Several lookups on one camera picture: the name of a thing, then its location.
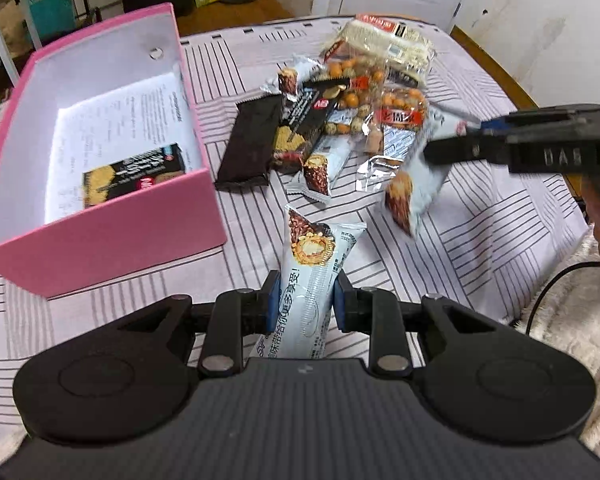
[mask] table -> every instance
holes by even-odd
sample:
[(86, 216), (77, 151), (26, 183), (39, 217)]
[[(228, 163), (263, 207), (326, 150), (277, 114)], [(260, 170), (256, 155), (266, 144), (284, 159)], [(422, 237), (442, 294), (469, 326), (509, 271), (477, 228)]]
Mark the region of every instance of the table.
[[(347, 18), (291, 20), (223, 29), (182, 38), (206, 154), (219, 163), (237, 115), (237, 102), (293, 53), (316, 55)], [(514, 109), (499, 86), (443, 31), (409, 22), (437, 49), (427, 95), (432, 102), (481, 119)], [(272, 173), (270, 187), (219, 192), (228, 242), (153, 269), (47, 301), (0, 277), (0, 435), (20, 424), (11, 383), (27, 358), (169, 294), (212, 301), (231, 288), (259, 288), (280, 266), (287, 202), (312, 221), (365, 221), (367, 231), (345, 263), (355, 286), (379, 286), (405, 301), (440, 292), (501, 322), (520, 314), (552, 270), (583, 235), (586, 225), (561, 176), (509, 176), (486, 163), (457, 164), (411, 240), (375, 213), (381, 192), (355, 191), (360, 160), (352, 156), (328, 207), (289, 196), (289, 176)], [(256, 336), (244, 339), (247, 356)], [(411, 351), (418, 359), (416, 341)], [(202, 338), (189, 363), (197, 363)], [(368, 337), (339, 332), (331, 320), (325, 357), (366, 358)]]

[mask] dark chocolate bar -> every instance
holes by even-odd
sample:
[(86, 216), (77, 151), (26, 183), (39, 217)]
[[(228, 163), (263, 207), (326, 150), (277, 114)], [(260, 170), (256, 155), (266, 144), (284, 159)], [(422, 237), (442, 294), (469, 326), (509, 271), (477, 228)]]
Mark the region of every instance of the dark chocolate bar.
[(282, 95), (271, 95), (238, 105), (216, 188), (269, 185), (269, 165), (273, 139), (282, 117), (282, 99)]
[(185, 173), (177, 144), (130, 156), (82, 176), (85, 208), (160, 184)]

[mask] black cable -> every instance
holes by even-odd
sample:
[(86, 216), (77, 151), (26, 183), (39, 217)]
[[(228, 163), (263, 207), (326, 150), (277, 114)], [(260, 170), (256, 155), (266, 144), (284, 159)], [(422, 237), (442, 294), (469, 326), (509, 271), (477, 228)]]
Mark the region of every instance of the black cable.
[(546, 294), (549, 292), (549, 289), (555, 285), (555, 282), (557, 282), (565, 274), (569, 274), (572, 270), (585, 269), (587, 267), (600, 267), (600, 262), (580, 262), (579, 264), (569, 266), (566, 269), (563, 269), (560, 272), (558, 272), (558, 274), (556, 274), (554, 278), (546, 284), (546, 287), (542, 290), (540, 296), (538, 296), (538, 299), (534, 303), (534, 306), (531, 309), (531, 313), (529, 314), (529, 320), (526, 322), (526, 335), (529, 335), (529, 333), (531, 332), (531, 324), (534, 322), (534, 317), (536, 316), (536, 311), (538, 310), (540, 303), (542, 302)]

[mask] fuzzy blanket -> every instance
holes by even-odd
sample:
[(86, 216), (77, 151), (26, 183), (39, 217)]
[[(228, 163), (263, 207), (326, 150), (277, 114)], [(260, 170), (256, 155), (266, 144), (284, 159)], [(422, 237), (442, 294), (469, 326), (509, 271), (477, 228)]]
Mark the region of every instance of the fuzzy blanket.
[[(555, 269), (584, 261), (600, 261), (593, 228), (585, 234), (573, 255)], [(524, 332), (530, 306), (518, 329)], [(598, 392), (593, 412), (581, 440), (600, 457), (600, 268), (574, 270), (551, 288), (536, 313), (531, 336), (573, 356), (596, 380)]]

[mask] logo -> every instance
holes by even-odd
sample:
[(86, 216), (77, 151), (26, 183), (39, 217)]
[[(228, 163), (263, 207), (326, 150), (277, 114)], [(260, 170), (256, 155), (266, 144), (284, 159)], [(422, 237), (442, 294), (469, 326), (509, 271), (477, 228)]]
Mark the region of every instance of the logo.
[(358, 77), (353, 77), (350, 80), (349, 88), (351, 88), (352, 90), (368, 90), (369, 76), (361, 75)]
[(544, 165), (545, 166), (582, 166), (582, 154), (579, 148), (574, 148), (571, 153), (564, 148), (561, 148), (557, 155), (554, 155), (554, 150), (551, 148), (544, 149)]
[(386, 20), (384, 18), (380, 18), (379, 16), (373, 16), (371, 14), (358, 14), (356, 16), (358, 20), (361, 22), (369, 23), (381, 30), (385, 30), (387, 32), (393, 32), (395, 28), (395, 23), (390, 20)]
[(330, 49), (327, 50), (327, 52), (325, 52), (324, 60), (327, 61), (331, 56), (333, 56), (333, 54), (336, 53), (336, 51), (340, 48), (340, 45), (343, 43), (344, 43), (344, 41), (340, 40), (340, 41), (336, 41), (334, 44), (332, 44)]
[(144, 176), (138, 180), (138, 189), (147, 189), (154, 184), (154, 180), (150, 176)]
[(416, 124), (422, 126), (424, 122), (424, 115), (416, 110), (404, 111), (382, 108), (380, 117), (382, 124)]

